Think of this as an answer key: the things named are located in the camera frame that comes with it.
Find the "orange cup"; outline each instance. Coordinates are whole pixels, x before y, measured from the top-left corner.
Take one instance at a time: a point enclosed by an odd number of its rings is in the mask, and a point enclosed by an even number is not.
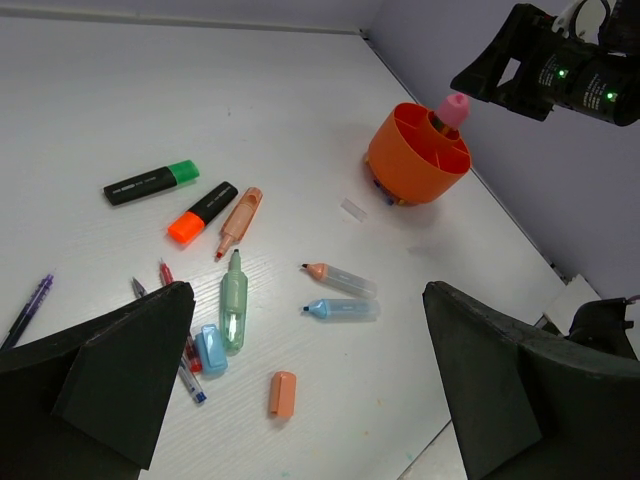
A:
[[[369,144],[373,175],[400,203],[432,202],[471,169],[471,154],[458,130],[438,132],[433,116],[426,107],[401,103]]]

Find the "green highlighter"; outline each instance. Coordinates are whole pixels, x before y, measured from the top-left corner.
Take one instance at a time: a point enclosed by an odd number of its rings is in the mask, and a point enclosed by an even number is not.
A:
[[[237,353],[244,345],[244,326],[247,318],[247,276],[242,273],[240,251],[235,249],[229,271],[222,279],[220,299],[220,330],[225,350]]]

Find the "white wall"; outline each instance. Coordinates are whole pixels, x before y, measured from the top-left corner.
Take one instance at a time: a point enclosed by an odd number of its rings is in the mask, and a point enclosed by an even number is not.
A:
[[[382,2],[383,0],[0,0],[0,7],[357,30],[371,25]]]
[[[387,0],[370,37],[409,90],[437,106],[515,3]],[[555,15],[568,2],[533,3]],[[463,135],[476,171],[561,271],[603,297],[640,292],[640,122],[620,128],[556,108],[541,123],[473,101]]]

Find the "blue cap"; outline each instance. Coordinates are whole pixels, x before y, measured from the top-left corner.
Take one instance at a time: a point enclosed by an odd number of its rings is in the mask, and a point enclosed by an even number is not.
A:
[[[205,375],[224,373],[229,363],[218,328],[215,325],[203,326],[202,333],[196,335],[195,342],[202,362],[202,373]]]

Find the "table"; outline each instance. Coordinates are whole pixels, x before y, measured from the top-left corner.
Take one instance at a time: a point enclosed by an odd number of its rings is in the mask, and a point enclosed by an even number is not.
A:
[[[397,478],[449,419],[425,284],[445,280],[530,323],[562,290],[473,174],[431,205],[385,204],[361,157],[410,98],[357,36],[0,19],[0,65],[0,328],[56,275],[23,343],[132,301],[132,275],[158,288],[160,257],[194,288],[193,332],[216,322],[225,215],[186,249],[166,227],[222,180],[264,192],[240,245],[244,349],[203,381],[202,408],[176,384],[143,479]],[[193,185],[120,208],[101,195],[186,158],[201,170]],[[302,262],[375,280],[382,316],[301,316],[336,295]],[[267,417],[277,370],[298,375],[288,423]]]

